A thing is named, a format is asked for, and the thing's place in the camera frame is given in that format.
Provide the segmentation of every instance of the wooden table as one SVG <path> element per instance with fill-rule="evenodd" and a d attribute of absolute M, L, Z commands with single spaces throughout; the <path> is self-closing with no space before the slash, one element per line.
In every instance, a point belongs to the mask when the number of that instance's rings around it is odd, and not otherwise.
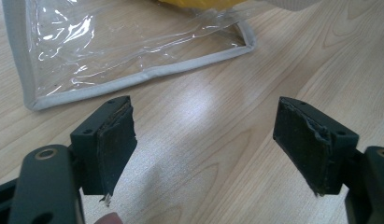
<path fill-rule="evenodd" d="M 22 104 L 0 1 L 0 184 L 22 158 L 69 134 L 104 101 L 131 95 L 138 146 L 110 208 L 83 197 L 88 223 L 347 223 L 344 187 L 315 197 L 272 140 L 281 95 L 309 102 L 384 147 L 384 0 L 322 0 L 249 20 L 252 53 L 123 91 L 32 112 Z"/>

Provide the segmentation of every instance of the black plastic part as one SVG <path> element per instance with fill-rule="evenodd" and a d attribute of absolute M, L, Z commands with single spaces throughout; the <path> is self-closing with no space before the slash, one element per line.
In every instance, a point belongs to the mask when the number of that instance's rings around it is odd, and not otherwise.
<path fill-rule="evenodd" d="M 67 147 L 41 147 L 24 158 L 9 223 L 84 223 Z"/>
<path fill-rule="evenodd" d="M 373 208 L 368 223 L 384 223 L 384 147 L 369 147 L 364 155 L 363 179 Z"/>
<path fill-rule="evenodd" d="M 17 179 L 0 185 L 0 224 L 7 223 L 10 215 L 10 206 L 13 201 Z"/>
<path fill-rule="evenodd" d="M 83 165 L 85 195 L 113 195 L 136 147 L 129 96 L 112 99 L 92 113 L 70 135 L 72 150 Z"/>
<path fill-rule="evenodd" d="M 280 97 L 273 138 L 311 189 L 324 195 L 339 193 L 342 165 L 355 154 L 359 136 L 305 102 Z"/>
<path fill-rule="evenodd" d="M 345 203 L 348 224 L 365 224 L 368 222 L 372 214 L 372 206 L 367 197 L 360 197 L 350 190 Z"/>
<path fill-rule="evenodd" d="M 364 155 L 354 150 L 352 157 L 347 157 L 341 168 L 341 179 L 343 183 L 352 191 L 352 194 L 361 200 L 368 200 L 366 186 L 363 180 L 362 160 Z"/>

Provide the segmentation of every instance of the transparent plastic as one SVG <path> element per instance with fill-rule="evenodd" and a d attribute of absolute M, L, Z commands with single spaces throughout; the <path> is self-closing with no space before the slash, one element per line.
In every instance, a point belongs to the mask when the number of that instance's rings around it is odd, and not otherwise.
<path fill-rule="evenodd" d="M 273 7 L 258 1 L 221 11 L 154 0 L 27 1 L 36 98 L 244 46 L 232 25 Z"/>

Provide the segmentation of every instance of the gray fabric trim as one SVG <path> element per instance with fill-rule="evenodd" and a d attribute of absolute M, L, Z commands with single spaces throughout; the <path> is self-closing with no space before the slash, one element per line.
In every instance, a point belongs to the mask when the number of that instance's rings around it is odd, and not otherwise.
<path fill-rule="evenodd" d="M 29 109 L 35 103 L 35 81 L 26 35 L 26 5 L 25 1 L 3 0 L 8 42 L 11 46 L 14 62 L 20 77 L 23 102 Z"/>

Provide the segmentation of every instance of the metal screw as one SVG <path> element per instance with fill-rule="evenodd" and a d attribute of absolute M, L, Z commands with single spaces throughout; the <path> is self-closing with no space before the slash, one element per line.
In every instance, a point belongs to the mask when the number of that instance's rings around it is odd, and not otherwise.
<path fill-rule="evenodd" d="M 43 161 L 51 157 L 54 157 L 55 154 L 57 154 L 57 149 L 50 147 L 37 152 L 35 155 L 35 159 L 39 161 Z"/>

